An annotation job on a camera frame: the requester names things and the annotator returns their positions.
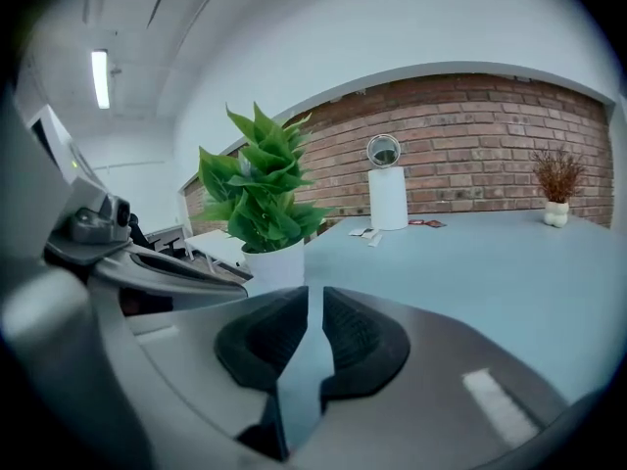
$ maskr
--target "light blue table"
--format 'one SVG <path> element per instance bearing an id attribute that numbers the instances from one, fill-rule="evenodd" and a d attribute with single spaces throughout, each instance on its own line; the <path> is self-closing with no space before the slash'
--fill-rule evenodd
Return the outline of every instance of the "light blue table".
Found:
<path id="1" fill-rule="evenodd" d="M 321 288 L 336 286 L 469 324 L 569 403 L 607 384 L 627 343 L 627 239 L 575 216 L 549 227 L 541 211 L 414 217 L 447 226 L 386 231 L 371 248 L 348 235 L 369 217 L 351 217 L 305 246 L 311 329 L 321 321 Z M 254 279 L 246 287 L 265 291 Z M 328 344 L 317 346 L 328 359 Z"/>

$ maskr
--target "black rubber pad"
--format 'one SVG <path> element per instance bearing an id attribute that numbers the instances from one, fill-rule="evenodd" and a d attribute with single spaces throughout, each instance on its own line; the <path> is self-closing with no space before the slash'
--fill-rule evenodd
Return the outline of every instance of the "black rubber pad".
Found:
<path id="1" fill-rule="evenodd" d="M 216 356 L 242 387 L 273 393 L 276 380 L 307 330 L 307 287 L 277 291 L 274 303 L 225 325 L 217 334 Z"/>
<path id="2" fill-rule="evenodd" d="M 410 355 L 401 324 L 332 287 L 324 288 L 322 329 L 335 366 L 335 375 L 322 382 L 323 402 L 376 394 Z"/>

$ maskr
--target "green leaves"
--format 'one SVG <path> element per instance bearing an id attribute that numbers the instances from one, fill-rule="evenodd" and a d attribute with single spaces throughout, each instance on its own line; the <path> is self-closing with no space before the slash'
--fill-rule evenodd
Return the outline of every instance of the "green leaves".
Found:
<path id="1" fill-rule="evenodd" d="M 296 150 L 310 116 L 283 128 L 257 104 L 254 112 L 250 120 L 226 108 L 249 142 L 239 160 L 200 149 L 199 178 L 216 203 L 195 218 L 228 221 L 228 233 L 246 243 L 246 252 L 269 253 L 314 233 L 330 210 L 294 203 L 294 191 L 312 184 L 298 164 L 305 151 Z"/>

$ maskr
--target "potted plant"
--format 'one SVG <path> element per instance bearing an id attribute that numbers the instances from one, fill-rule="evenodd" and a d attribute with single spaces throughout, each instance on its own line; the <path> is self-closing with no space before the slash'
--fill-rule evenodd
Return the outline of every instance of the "potted plant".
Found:
<path id="1" fill-rule="evenodd" d="M 531 158 L 535 162 L 533 171 L 548 200 L 544 221 L 561 228 L 568 221 L 568 200 L 580 191 L 585 170 L 581 155 L 574 157 L 562 145 L 558 150 L 534 152 Z"/>
<path id="2" fill-rule="evenodd" d="M 247 141 L 237 158 L 200 148 L 198 176 L 215 201 L 201 217 L 228 222 L 227 233 L 245 242 L 242 251 L 251 274 L 266 287 L 301 286 L 304 239 L 331 211 L 294 202 L 294 190 L 312 184 L 302 178 L 298 160 L 305 152 L 297 149 L 309 116 L 283 127 L 257 104 L 254 109 L 250 120 L 226 108 Z"/>

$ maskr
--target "ceiling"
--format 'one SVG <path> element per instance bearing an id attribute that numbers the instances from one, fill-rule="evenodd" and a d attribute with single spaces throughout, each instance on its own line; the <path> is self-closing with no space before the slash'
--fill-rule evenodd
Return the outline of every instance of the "ceiling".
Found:
<path id="1" fill-rule="evenodd" d="M 26 118 L 49 103 L 77 137 L 124 120 L 172 123 L 215 50 L 263 2 L 55 0 L 31 34 L 18 103 Z M 96 104 L 94 49 L 109 52 L 109 110 Z"/>

